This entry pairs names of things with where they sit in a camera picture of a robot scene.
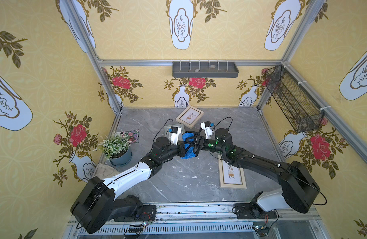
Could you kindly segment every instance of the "yellow wallpaper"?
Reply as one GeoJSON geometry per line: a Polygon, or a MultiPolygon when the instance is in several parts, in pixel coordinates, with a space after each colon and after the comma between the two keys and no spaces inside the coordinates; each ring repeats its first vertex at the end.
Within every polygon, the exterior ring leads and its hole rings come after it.
{"type": "MultiPolygon", "coordinates": [[[[4,45],[0,51],[0,77],[33,114],[30,123],[19,131],[0,126],[0,238],[18,238],[20,234],[24,237],[36,228],[34,239],[61,238],[71,215],[70,207],[85,183],[74,178],[74,164],[68,162],[68,157],[59,164],[61,172],[57,171],[53,160],[69,155],[59,153],[63,147],[60,141],[65,139],[69,147],[71,139],[78,143],[88,130],[86,139],[99,133],[100,140],[110,130],[114,114],[106,102],[101,102],[99,79],[54,1],[0,1],[0,42],[4,45]],[[15,54],[20,59],[19,68],[17,57],[12,59],[15,54]],[[87,115],[81,129],[73,129],[71,136],[52,121],[66,124],[64,112],[71,117],[69,111],[81,121],[87,115]],[[59,173],[62,187],[53,175],[59,173]]],[[[2,100],[7,95],[0,96],[0,103],[6,103],[0,108],[8,112],[9,100],[2,100]]],[[[79,145],[82,152],[83,143],[79,145]]],[[[87,151],[97,163],[100,152],[87,151]]]]}
{"type": "MultiPolygon", "coordinates": [[[[263,114],[278,144],[280,144],[284,136],[288,135],[293,128],[274,99],[271,101],[271,107],[264,107],[263,114]]],[[[328,200],[325,206],[316,206],[316,208],[331,238],[360,238],[358,231],[361,231],[362,227],[358,227],[354,220],[362,220],[367,224],[367,164],[356,154],[352,147],[346,145],[339,132],[334,131],[332,134],[330,133],[333,131],[333,126],[328,120],[323,120],[322,124],[325,124],[320,130],[326,133],[324,140],[319,138],[319,141],[314,141],[316,137],[312,139],[310,135],[307,135],[307,138],[304,138],[300,145],[294,144],[294,147],[300,146],[301,148],[297,155],[290,156],[287,162],[290,163],[293,160],[304,162],[301,155],[307,154],[305,157],[307,160],[306,165],[312,167],[311,176],[315,179],[321,192],[328,200]],[[339,148],[343,153],[339,152],[336,147],[334,148],[334,153],[332,150],[334,144],[332,141],[327,143],[329,141],[328,137],[332,138],[338,148],[340,145],[345,145],[345,147],[341,146],[339,148]],[[322,148],[323,145],[329,145],[327,150],[322,148]],[[315,160],[315,156],[321,158],[319,160],[321,166],[317,162],[313,164],[312,159],[315,160]],[[332,161],[336,163],[339,170],[334,168],[332,161]],[[332,165],[336,174],[333,179],[331,179],[329,174],[330,170],[323,168],[323,164],[332,165]]],[[[324,198],[318,195],[315,203],[323,202],[324,198]]]]}
{"type": "MultiPolygon", "coordinates": [[[[89,22],[96,42],[96,51],[101,59],[215,60],[281,59],[303,17],[301,15],[295,20],[296,13],[302,8],[301,6],[305,5],[305,0],[196,1],[198,13],[193,19],[191,38],[186,39],[190,39],[190,46],[186,50],[180,50],[178,46],[180,43],[177,43],[176,47],[172,43],[165,1],[87,0],[84,7],[89,11],[89,22]],[[211,6],[200,9],[204,2],[211,6]],[[275,20],[282,16],[284,8],[291,9],[293,14],[290,16],[291,21],[286,18],[286,14],[280,18],[280,21],[284,18],[284,26],[278,26],[275,33],[279,34],[277,38],[285,37],[281,46],[276,50],[266,50],[265,39],[277,3],[282,3],[282,7],[279,7],[274,15],[275,20]],[[291,30],[285,31],[293,20],[295,22],[291,30]]],[[[174,0],[171,3],[171,11],[176,10],[177,2],[178,0],[174,0]]],[[[188,6],[187,9],[191,5],[189,0],[183,0],[181,4],[188,6]]],[[[282,40],[283,38],[273,41],[279,44],[282,40]]]]}
{"type": "Polygon", "coordinates": [[[209,79],[173,79],[171,67],[105,69],[114,92],[127,107],[174,107],[173,98],[180,84],[186,85],[184,89],[190,95],[190,105],[195,107],[238,106],[241,103],[255,106],[264,90],[265,67],[238,67],[237,78],[209,79]],[[250,91],[252,85],[255,85],[255,94],[250,91]]]}
{"type": "Polygon", "coordinates": [[[349,73],[363,54],[367,59],[367,0],[327,3],[329,19],[311,25],[291,64],[367,143],[367,87],[349,85],[352,79],[367,85],[367,75],[360,74],[367,61],[353,77],[349,73]]]}

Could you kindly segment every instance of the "picture frame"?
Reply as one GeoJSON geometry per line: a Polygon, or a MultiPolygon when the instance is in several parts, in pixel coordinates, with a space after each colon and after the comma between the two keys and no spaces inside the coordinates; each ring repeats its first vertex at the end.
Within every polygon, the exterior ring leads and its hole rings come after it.
{"type": "Polygon", "coordinates": [[[188,128],[193,128],[200,120],[204,112],[193,106],[188,106],[177,118],[176,121],[184,124],[188,128]]]}
{"type": "Polygon", "coordinates": [[[220,155],[218,159],[220,187],[247,189],[243,169],[228,165],[224,160],[220,159],[220,155]]]}
{"type": "MultiPolygon", "coordinates": [[[[170,130],[170,127],[172,125],[165,125],[163,128],[164,128],[164,134],[166,135],[166,138],[169,139],[169,141],[171,141],[171,138],[170,138],[170,134],[167,133],[169,130],[170,130]]],[[[178,128],[181,128],[182,129],[182,132],[181,134],[178,136],[178,140],[180,141],[183,141],[182,139],[182,135],[185,133],[185,127],[183,126],[183,123],[180,123],[180,124],[175,124],[174,127],[178,127],[178,128]]]]}

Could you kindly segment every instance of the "white flowers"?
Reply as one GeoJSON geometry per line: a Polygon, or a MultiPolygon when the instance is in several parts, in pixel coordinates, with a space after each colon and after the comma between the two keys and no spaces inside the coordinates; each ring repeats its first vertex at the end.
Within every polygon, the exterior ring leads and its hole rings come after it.
{"type": "Polygon", "coordinates": [[[104,152],[106,158],[110,160],[111,157],[116,158],[124,154],[128,150],[130,143],[130,137],[122,133],[107,136],[97,146],[104,152]]]}

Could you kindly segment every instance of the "pink rose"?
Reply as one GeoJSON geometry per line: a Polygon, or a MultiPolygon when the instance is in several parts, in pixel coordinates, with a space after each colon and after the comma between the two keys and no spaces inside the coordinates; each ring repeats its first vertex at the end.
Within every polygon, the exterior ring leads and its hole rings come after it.
{"type": "Polygon", "coordinates": [[[56,136],[53,139],[53,142],[57,145],[61,144],[62,136],[60,134],[56,134],[56,136]]]}
{"type": "Polygon", "coordinates": [[[267,71],[268,71],[268,68],[263,68],[260,74],[266,74],[267,71]]]}
{"type": "Polygon", "coordinates": [[[328,123],[327,119],[323,117],[322,121],[320,122],[321,126],[326,126],[328,123]]]}
{"type": "Polygon", "coordinates": [[[73,127],[73,131],[71,133],[71,137],[69,138],[69,142],[76,147],[79,143],[84,141],[86,136],[87,133],[85,131],[85,127],[82,127],[82,125],[77,125],[73,127]]]}
{"type": "Polygon", "coordinates": [[[206,85],[205,78],[190,78],[189,85],[202,89],[206,85]]]}
{"type": "Polygon", "coordinates": [[[122,76],[114,77],[112,79],[112,82],[113,82],[113,85],[124,88],[124,89],[129,89],[131,87],[129,80],[126,78],[123,78],[122,76]]]}
{"type": "Polygon", "coordinates": [[[330,154],[330,143],[325,138],[317,134],[311,139],[312,152],[317,160],[326,160],[330,154]]]}

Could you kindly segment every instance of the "zip tie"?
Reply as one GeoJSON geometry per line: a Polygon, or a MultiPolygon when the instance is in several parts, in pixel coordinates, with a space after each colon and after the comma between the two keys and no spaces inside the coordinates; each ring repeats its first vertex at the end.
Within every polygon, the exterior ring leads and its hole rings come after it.
{"type": "Polygon", "coordinates": [[[324,110],[325,108],[329,108],[329,107],[331,107],[331,106],[326,106],[326,107],[320,108],[320,110],[322,111],[322,110],[324,110]]]}

